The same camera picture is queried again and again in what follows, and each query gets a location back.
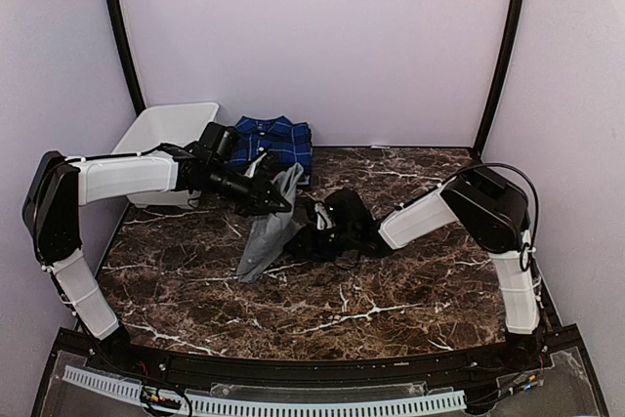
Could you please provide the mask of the grey long sleeve shirt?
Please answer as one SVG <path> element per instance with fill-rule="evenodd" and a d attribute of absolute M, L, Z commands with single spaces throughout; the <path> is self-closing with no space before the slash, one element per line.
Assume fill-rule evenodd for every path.
<path fill-rule="evenodd" d="M 281 254 L 284 246 L 299 229 L 293 220 L 297 196 L 297 185 L 304 175 L 304 167 L 295 163 L 288 170 L 278 173 L 272 180 L 273 186 L 291 204 L 287 212 L 272 213 L 256 217 L 252 223 L 247 243 L 237 267 L 239 282 L 252 283 L 259 279 Z"/>

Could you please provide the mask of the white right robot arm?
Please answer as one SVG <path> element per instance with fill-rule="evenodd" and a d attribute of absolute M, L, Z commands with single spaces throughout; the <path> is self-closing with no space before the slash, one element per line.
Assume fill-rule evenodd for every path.
<path fill-rule="evenodd" d="M 384 258 L 437 229 L 462 225 L 496 270 L 506 326 L 498 362 L 518 372 L 543 349 L 540 281 L 534 266 L 539 199 L 537 192 L 525 193 L 500 175 L 504 167 L 464 167 L 382 220 L 373 218 L 357 192 L 337 190 L 309 203 L 309 221 L 286 250 L 317 262 L 334 262 L 347 251 Z"/>

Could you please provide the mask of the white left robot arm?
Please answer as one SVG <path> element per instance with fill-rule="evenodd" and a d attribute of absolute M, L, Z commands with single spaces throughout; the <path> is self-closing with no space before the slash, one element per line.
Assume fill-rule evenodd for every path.
<path fill-rule="evenodd" d="M 198 140 L 177 146 L 90 157 L 66 157 L 53 150 L 39 163 L 22 206 L 36 260 L 88 334 L 103 341 L 101 360 L 117 374 L 138 365 L 137 351 L 89 268 L 80 237 L 79 210 L 92 202 L 148 192 L 213 192 L 235 203 L 241 216 L 287 213 L 292 204 L 269 174 L 273 158 L 265 153 L 245 172 L 227 160 L 238 135 L 216 122 Z"/>

